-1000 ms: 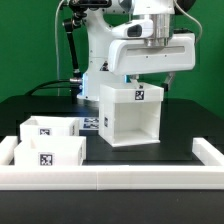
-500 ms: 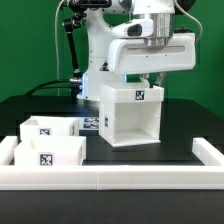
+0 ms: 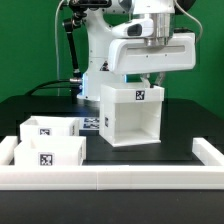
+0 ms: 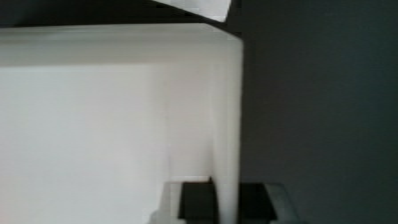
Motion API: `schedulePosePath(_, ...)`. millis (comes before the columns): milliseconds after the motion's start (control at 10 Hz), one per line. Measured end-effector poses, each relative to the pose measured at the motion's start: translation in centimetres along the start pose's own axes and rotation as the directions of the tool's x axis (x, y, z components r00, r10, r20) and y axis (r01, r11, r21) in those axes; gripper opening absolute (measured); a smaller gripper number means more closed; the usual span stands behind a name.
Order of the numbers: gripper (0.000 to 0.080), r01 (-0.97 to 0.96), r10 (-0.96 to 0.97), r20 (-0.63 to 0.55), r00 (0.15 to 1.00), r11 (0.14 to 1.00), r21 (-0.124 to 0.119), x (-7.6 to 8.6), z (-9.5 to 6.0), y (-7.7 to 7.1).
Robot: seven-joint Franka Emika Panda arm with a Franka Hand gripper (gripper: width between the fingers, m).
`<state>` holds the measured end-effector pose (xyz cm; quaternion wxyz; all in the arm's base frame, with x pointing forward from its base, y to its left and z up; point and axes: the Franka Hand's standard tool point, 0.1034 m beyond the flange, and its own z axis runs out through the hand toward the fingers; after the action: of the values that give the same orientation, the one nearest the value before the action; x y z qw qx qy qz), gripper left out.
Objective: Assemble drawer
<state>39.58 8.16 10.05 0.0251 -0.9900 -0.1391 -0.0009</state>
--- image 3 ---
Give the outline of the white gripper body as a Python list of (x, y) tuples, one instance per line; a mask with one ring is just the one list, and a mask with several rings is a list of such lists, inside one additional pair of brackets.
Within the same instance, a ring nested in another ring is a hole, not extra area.
[(109, 71), (117, 75), (189, 70), (195, 64), (194, 33), (176, 33), (165, 46), (148, 46), (145, 39), (115, 39), (108, 53)]

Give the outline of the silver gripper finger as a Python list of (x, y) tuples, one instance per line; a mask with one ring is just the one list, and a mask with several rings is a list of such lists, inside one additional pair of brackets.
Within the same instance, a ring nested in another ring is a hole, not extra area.
[(164, 73), (160, 72), (155, 79), (154, 85), (161, 86), (163, 81), (164, 81)]
[(149, 81), (149, 77), (150, 77), (150, 75), (148, 75), (148, 74), (142, 74), (141, 75), (141, 80), (142, 80), (145, 88), (150, 88), (151, 84), (150, 84), (150, 81)]

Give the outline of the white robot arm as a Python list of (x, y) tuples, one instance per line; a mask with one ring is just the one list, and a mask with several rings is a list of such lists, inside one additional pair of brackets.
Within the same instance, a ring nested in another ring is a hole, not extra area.
[(88, 67), (79, 97), (100, 100), (103, 84), (127, 75), (189, 70), (195, 66), (195, 34), (174, 26), (196, 0), (108, 0), (87, 8)]

